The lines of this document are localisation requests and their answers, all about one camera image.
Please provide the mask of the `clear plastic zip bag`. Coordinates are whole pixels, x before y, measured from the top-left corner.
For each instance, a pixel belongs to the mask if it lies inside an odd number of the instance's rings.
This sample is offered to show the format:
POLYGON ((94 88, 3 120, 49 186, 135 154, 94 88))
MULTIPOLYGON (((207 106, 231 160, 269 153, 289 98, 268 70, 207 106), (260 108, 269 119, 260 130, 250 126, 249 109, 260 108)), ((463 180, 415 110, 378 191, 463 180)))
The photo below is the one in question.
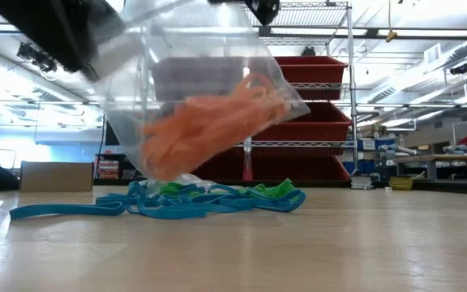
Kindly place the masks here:
MULTIPOLYGON (((156 99, 152 66, 164 59, 270 58, 278 68, 277 76, 268 78, 291 105, 289 114, 277 124, 308 113, 308 106, 285 79, 276 59, 255 32, 243 2, 125 0, 119 15, 125 24, 124 31, 99 44, 92 61, 96 94, 123 152, 146 178, 155 177, 142 164, 141 146, 147 139, 143 126, 174 114, 189 98, 156 99)), ((230 93, 191 97, 230 97, 230 93)))
MULTIPOLYGON (((174 180, 171 180, 172 183, 178 183, 182 185, 195 184, 197 187, 209 188, 216 183, 210 180, 203 180, 193 174, 182 174, 176 177, 174 180)), ((155 178, 148 178, 145 181, 145 185, 151 188, 161 188, 163 185, 166 185, 169 181, 159 180, 155 178)))

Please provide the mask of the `blue rubber band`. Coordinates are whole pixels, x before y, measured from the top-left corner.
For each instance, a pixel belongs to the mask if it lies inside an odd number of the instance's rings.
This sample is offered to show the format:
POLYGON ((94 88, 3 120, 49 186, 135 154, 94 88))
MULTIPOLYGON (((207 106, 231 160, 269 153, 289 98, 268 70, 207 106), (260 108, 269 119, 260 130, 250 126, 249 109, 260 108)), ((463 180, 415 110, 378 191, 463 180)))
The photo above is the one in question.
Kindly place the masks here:
POLYGON ((14 208, 9 211, 11 220, 43 215, 95 215, 118 216, 126 211, 122 202, 104 204, 35 204, 14 208))
POLYGON ((111 204, 117 205, 121 212, 140 214, 140 208, 145 207, 146 200, 149 197, 148 186, 144 182, 133 181, 127 187, 125 194, 109 193, 95 198, 96 205, 105 204, 110 207, 111 204))
POLYGON ((208 204, 173 204, 170 206, 146 207, 139 204, 137 209, 141 215, 164 220, 181 220, 206 217, 209 210, 208 204))
MULTIPOLYGON (((257 199, 250 198, 252 206, 248 208, 240 208, 241 210, 259 208, 269 211, 281 212, 281 213, 291 213, 295 209, 302 206, 306 200, 306 194, 295 188, 295 190, 289 192, 284 197, 281 197, 278 200, 266 200, 266 199, 257 199)), ((239 208, 234 206, 223 205, 227 207, 239 208)))
POLYGON ((239 208, 248 208, 252 206, 251 199, 242 187, 216 184, 208 189, 208 194, 213 196, 209 201, 210 204, 222 204, 239 208))

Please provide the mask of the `black ceiling-mounted device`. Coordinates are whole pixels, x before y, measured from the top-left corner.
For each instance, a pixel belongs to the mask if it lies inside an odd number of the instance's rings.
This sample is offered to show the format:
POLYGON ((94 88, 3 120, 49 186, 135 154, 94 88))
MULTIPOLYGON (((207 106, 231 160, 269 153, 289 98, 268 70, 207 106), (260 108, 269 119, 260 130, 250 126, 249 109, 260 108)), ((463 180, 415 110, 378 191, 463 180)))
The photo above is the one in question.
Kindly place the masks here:
POLYGON ((31 43, 21 42, 16 54, 24 61, 30 61, 40 71, 47 73, 58 69, 57 63, 46 52, 35 49, 31 43))

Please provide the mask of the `black monitor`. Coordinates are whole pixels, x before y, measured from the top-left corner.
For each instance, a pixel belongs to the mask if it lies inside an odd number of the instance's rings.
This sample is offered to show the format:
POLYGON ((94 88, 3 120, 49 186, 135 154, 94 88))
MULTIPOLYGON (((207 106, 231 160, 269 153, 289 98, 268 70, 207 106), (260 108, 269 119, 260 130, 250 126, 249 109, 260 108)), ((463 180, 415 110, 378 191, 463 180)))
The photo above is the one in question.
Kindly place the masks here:
POLYGON ((106 122, 105 125, 105 145, 106 146, 118 146, 119 141, 116 136, 114 129, 111 127, 109 122, 106 122))

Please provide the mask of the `small cardboard box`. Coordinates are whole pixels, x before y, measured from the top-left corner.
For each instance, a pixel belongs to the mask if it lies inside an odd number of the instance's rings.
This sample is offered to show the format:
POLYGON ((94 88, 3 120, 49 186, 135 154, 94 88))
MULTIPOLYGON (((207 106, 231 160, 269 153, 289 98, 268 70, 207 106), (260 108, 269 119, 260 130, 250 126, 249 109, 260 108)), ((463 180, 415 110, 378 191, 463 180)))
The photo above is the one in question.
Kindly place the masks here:
POLYGON ((23 161, 21 164, 21 192, 91 191, 92 187, 92 162, 23 161))

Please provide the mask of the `red and white boxes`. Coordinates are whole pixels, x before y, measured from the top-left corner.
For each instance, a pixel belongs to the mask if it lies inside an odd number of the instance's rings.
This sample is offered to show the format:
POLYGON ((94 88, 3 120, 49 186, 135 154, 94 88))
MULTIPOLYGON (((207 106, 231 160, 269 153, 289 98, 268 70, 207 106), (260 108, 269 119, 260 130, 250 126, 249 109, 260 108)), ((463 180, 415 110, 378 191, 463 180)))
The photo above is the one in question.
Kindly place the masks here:
POLYGON ((115 160, 99 160, 97 164, 97 177, 105 179, 119 178, 119 162, 115 160))

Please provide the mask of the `blue storage bins stack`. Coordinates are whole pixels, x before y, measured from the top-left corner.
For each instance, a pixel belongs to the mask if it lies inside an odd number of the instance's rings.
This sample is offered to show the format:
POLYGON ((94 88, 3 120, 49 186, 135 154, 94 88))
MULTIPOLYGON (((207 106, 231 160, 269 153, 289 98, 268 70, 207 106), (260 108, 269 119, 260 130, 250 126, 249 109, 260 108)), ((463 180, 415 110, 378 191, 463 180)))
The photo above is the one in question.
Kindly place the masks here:
MULTIPOLYGON (((359 140, 358 141, 358 171, 361 174, 371 174, 375 172, 376 161, 379 158, 377 140, 359 140)), ((344 151, 341 156, 342 165, 349 174, 355 169, 353 162, 353 151, 344 151)))

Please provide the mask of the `wooden top workbench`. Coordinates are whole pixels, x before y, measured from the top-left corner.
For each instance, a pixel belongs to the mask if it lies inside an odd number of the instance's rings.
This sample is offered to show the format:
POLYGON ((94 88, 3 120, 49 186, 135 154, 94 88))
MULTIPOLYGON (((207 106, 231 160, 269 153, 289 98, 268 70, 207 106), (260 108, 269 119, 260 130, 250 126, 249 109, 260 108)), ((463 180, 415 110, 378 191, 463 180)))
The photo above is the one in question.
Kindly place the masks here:
POLYGON ((426 162, 426 178, 431 181, 437 179, 437 161, 464 161, 467 162, 467 155, 464 154, 426 154, 417 156, 398 157, 394 159, 397 165, 412 162, 426 162))

